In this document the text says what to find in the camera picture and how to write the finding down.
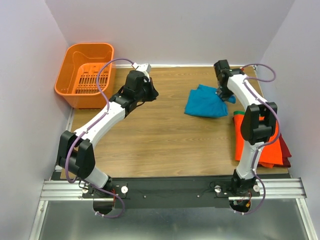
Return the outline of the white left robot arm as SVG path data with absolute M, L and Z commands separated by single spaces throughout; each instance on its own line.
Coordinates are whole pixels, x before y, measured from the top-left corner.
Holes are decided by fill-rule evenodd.
M 140 65 L 131 70 L 125 84 L 95 117 L 75 132 L 66 130 L 61 134 L 57 164 L 66 173 L 91 184 L 99 197 L 107 197 L 112 189 L 112 178 L 96 166 L 94 149 L 115 124 L 143 103 L 154 101 L 158 95 L 148 66 Z

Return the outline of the blue t-shirt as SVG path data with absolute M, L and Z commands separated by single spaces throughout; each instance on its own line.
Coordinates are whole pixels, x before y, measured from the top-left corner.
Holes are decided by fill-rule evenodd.
M 204 118 L 221 118 L 229 114 L 227 104 L 216 94 L 215 87 L 199 84 L 191 89 L 184 108 L 186 115 Z

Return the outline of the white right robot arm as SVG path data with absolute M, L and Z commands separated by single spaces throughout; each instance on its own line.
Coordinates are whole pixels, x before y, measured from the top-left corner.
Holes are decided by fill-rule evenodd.
M 226 59 L 214 64 L 218 81 L 216 94 L 222 101 L 236 96 L 245 109 L 240 126 L 244 147 L 240 162 L 233 172 L 227 189 L 235 196 L 241 196 L 252 190 L 256 184 L 256 168 L 265 146 L 273 144 L 274 134 L 280 135 L 277 125 L 278 107 L 268 102 L 250 84 L 250 77 L 242 68 L 231 68 Z

